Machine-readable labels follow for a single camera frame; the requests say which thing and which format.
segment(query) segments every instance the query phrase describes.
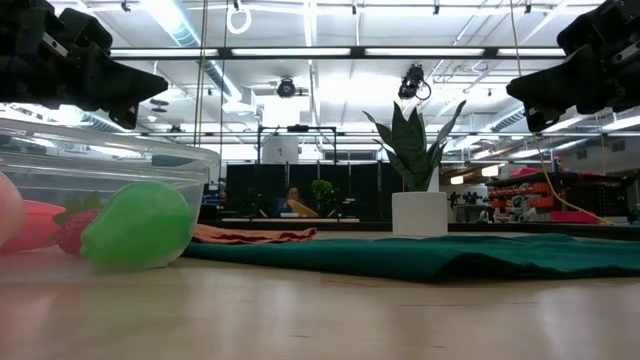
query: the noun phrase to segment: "snake plant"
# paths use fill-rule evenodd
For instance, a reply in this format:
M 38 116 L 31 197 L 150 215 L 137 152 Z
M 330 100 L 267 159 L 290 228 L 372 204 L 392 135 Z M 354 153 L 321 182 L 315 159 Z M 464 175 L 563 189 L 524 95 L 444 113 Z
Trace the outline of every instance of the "snake plant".
M 436 141 L 428 149 L 424 121 L 416 109 L 411 112 L 409 120 L 405 120 L 402 110 L 394 102 L 391 129 L 379 124 L 373 116 L 363 111 L 369 121 L 376 125 L 384 144 L 393 149 L 393 151 L 389 150 L 378 141 L 387 151 L 391 165 L 402 176 L 409 191 L 428 190 L 434 169 L 440 165 L 442 160 L 444 147 L 447 144 L 447 135 L 453 129 L 466 103 L 463 101 L 458 105 L 453 118 L 442 127 Z

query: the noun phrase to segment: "green cloth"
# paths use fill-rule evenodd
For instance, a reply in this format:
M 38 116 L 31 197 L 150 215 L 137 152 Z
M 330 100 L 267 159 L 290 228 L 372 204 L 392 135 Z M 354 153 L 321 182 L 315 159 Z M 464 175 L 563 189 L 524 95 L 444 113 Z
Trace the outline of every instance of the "green cloth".
M 192 242 L 182 256 L 419 282 L 448 276 L 529 279 L 640 276 L 640 243 L 582 241 L 558 234 L 262 245 Z

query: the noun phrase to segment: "pink plastic fruit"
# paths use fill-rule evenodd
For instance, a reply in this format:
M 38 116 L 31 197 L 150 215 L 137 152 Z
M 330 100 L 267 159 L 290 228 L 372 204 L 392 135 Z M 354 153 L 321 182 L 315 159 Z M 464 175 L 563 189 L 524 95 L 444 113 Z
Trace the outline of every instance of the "pink plastic fruit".
M 53 217 L 64 212 L 62 206 L 38 201 L 24 201 L 25 222 L 14 237 L 0 246 L 0 253 L 28 251 L 54 246 L 51 235 L 60 230 Z
M 11 180 L 0 172 L 0 246 L 20 231 L 24 223 L 22 196 Z

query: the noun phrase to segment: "desk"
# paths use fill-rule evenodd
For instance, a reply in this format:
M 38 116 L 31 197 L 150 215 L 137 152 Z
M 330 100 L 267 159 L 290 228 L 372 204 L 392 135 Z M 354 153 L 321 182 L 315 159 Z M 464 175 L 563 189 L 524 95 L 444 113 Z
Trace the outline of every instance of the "desk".
M 194 259 L 93 274 L 47 250 L 0 257 L 0 359 L 635 360 L 638 298 L 640 279 L 424 285 Z

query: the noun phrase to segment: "shelving unit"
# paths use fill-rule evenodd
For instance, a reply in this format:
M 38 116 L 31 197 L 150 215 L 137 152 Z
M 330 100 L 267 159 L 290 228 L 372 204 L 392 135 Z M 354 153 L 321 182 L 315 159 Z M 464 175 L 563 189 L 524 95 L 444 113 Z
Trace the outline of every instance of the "shelving unit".
M 627 178 L 579 173 L 551 173 L 549 178 L 558 195 L 571 204 L 600 217 L 627 215 Z M 494 181 L 487 186 L 496 222 L 596 222 L 555 199 L 543 173 Z

